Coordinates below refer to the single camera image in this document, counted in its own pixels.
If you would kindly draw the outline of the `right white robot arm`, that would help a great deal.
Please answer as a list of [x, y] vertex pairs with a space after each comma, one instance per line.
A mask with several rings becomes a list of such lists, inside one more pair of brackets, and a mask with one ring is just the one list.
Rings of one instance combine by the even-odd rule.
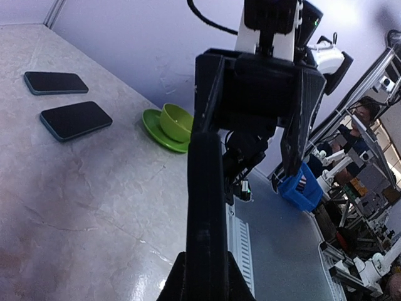
[[263, 159], [281, 127], [284, 171], [298, 172], [321, 99], [352, 63], [334, 39], [309, 45], [321, 18], [308, 1], [244, 2], [236, 47], [195, 60], [189, 169], [236, 176]]

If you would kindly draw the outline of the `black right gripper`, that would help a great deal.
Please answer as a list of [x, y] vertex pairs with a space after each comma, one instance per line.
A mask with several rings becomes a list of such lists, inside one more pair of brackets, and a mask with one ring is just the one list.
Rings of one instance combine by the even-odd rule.
[[192, 133], [227, 129], [263, 135], [283, 127], [283, 171], [294, 176], [325, 85], [325, 77], [308, 65], [209, 49], [195, 60]]

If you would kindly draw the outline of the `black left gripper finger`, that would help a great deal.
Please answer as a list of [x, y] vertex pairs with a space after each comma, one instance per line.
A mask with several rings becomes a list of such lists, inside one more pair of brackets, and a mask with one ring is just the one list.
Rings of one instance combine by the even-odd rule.
[[198, 264], [180, 252], [157, 297], [158, 300], [254, 300], [233, 254], [228, 251], [222, 263]]

